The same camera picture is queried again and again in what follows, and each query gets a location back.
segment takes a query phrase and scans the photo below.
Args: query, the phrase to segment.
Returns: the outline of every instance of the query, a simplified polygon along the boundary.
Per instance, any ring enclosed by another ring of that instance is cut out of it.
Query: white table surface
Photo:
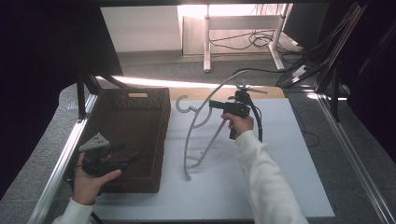
[[[183,100],[180,107],[202,101]],[[290,182],[307,217],[334,217],[317,170],[305,145],[288,99],[254,100],[262,112],[263,142]],[[172,110],[163,155],[160,191],[155,194],[103,194],[94,212],[101,219],[139,221],[195,221],[252,219],[248,189],[239,167],[239,152],[225,126],[201,166],[183,170],[183,153],[194,113]],[[207,114],[208,106],[201,112]],[[214,109],[209,122],[192,131],[189,155],[200,155],[222,119]]]

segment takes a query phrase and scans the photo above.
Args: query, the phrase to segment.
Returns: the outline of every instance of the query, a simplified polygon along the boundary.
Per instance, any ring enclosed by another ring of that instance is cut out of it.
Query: brown woven basket
[[[78,147],[97,133],[112,146],[112,160],[127,159],[139,152],[138,161],[102,187],[107,193],[155,193],[160,189],[163,144],[170,116],[169,89],[106,89],[88,117]]]

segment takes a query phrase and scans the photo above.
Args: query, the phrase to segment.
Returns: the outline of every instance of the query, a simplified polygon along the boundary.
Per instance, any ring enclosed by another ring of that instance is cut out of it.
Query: finger
[[[228,123],[228,127],[229,127],[230,129],[233,129],[233,121],[232,121],[232,120],[230,120],[230,122]]]
[[[112,158],[113,158],[113,157],[112,157],[111,155],[107,155],[107,156],[106,156],[106,161],[111,161]]]
[[[85,155],[85,152],[79,153],[78,160],[77,160],[77,166],[80,166],[82,164],[82,160],[84,160],[84,155]]]
[[[112,180],[112,179],[115,179],[115,178],[117,178],[118,176],[120,176],[121,175],[121,170],[115,170],[115,171],[112,171],[112,172],[110,172],[110,173],[108,173],[108,174],[106,174],[106,175],[103,175],[103,176],[101,176],[101,177],[98,177],[98,178],[96,178],[97,179],[97,181],[99,182],[99,184],[102,186],[102,185],[104,185],[106,182],[108,182],[108,181],[110,181],[110,180]]]
[[[225,114],[222,114],[221,117],[223,119],[233,119],[235,116],[230,113],[225,113]]]

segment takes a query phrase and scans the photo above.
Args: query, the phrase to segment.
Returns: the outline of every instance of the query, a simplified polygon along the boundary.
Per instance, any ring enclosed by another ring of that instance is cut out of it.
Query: white sleeve
[[[256,224],[308,223],[303,210],[265,144],[253,131],[242,133],[235,143],[239,163],[249,187],[249,199]]]
[[[55,218],[52,224],[91,224],[90,215],[94,205],[76,203],[70,198],[64,214]]]

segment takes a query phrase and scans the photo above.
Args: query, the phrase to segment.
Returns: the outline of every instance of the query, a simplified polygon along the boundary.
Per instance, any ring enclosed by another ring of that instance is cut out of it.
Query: wire
[[[271,40],[273,39],[273,35],[266,35],[265,32],[273,32],[274,35],[274,30],[263,30],[263,31],[254,31],[254,32],[250,32],[250,33],[246,33],[246,34],[242,34],[242,35],[233,35],[233,36],[229,36],[229,37],[224,37],[224,38],[220,38],[220,39],[209,39],[209,42],[213,45],[213,46],[217,46],[217,47],[222,47],[222,48],[226,48],[226,49],[238,49],[238,50],[242,50],[242,49],[248,49],[251,46],[255,46],[257,48],[262,48],[265,46],[268,46],[269,43],[271,42]],[[237,37],[242,37],[242,36],[246,36],[248,35],[248,41],[249,41],[249,45],[242,47],[242,48],[234,48],[234,47],[230,47],[230,46],[226,46],[226,45],[221,45],[221,44],[216,44],[215,42],[218,41],[222,41],[222,40],[228,40],[228,39],[233,39],[233,38],[237,38]],[[267,39],[268,41],[266,41],[264,44],[257,44],[257,41],[261,41]]]
[[[356,9],[359,8],[358,3],[352,4],[349,8],[349,11],[346,15],[341,19],[341,21],[337,24],[337,26],[333,29],[330,35],[328,35],[319,45],[315,46],[311,50],[298,52],[302,55],[302,58],[299,59],[296,63],[294,63],[276,82],[276,86],[285,89],[294,86],[295,84],[307,79],[308,77],[317,74],[328,66],[328,62],[330,58],[324,58],[327,55],[327,51],[335,38],[335,36],[345,28],[347,22],[350,21]],[[282,59],[284,59],[283,55],[288,55],[289,53],[297,53],[297,52],[288,52],[283,46],[279,45],[280,49],[285,50],[286,53],[282,54]],[[302,75],[298,77],[293,77],[297,69],[299,69],[303,65],[307,65],[310,63],[312,66],[309,70],[304,72]]]
[[[286,52],[286,53],[295,53],[295,54],[299,54],[299,55],[304,55],[304,52],[301,50],[291,50],[291,49],[286,49],[285,47],[282,46],[282,44],[280,44],[279,42],[277,43],[277,50],[282,52]]]
[[[105,223],[99,218],[99,216],[97,216],[94,212],[91,213],[91,217],[93,217],[93,219],[97,222],[97,224],[105,224]]]
[[[280,57],[282,58],[283,62],[285,62],[285,63],[296,63],[296,62],[289,61],[289,59],[286,59],[285,58],[286,55],[296,55],[296,53],[283,53],[283,54],[280,54]]]
[[[262,111],[257,106],[255,106],[255,107],[256,107],[257,111],[259,111],[260,119],[262,119]]]
[[[301,133],[302,133],[303,137],[305,137],[306,134],[311,134],[317,139],[317,142],[315,144],[307,144],[306,139],[304,139],[305,143],[306,143],[306,146],[307,147],[317,147],[317,146],[319,146],[320,145],[320,137],[317,134],[311,133],[311,132],[306,130],[305,123],[304,123],[303,119],[301,118],[300,114],[298,113],[297,108],[294,106],[294,104],[291,101],[289,101],[289,102],[290,102],[292,110],[294,111],[294,114],[296,115],[297,119],[300,121],[299,123],[303,126],[303,128],[301,129]]]
[[[234,74],[237,74],[239,72],[242,71],[257,71],[257,72],[268,72],[268,73],[284,73],[284,71],[271,71],[271,70],[266,70],[266,69],[260,69],[260,68],[240,68],[238,70],[235,70],[235,72],[233,72]]]
[[[247,100],[249,101],[251,110],[253,110],[254,117],[256,118],[258,130],[259,130],[259,140],[262,142],[262,112],[260,114],[257,112],[257,106],[253,104],[251,98],[247,95]]]

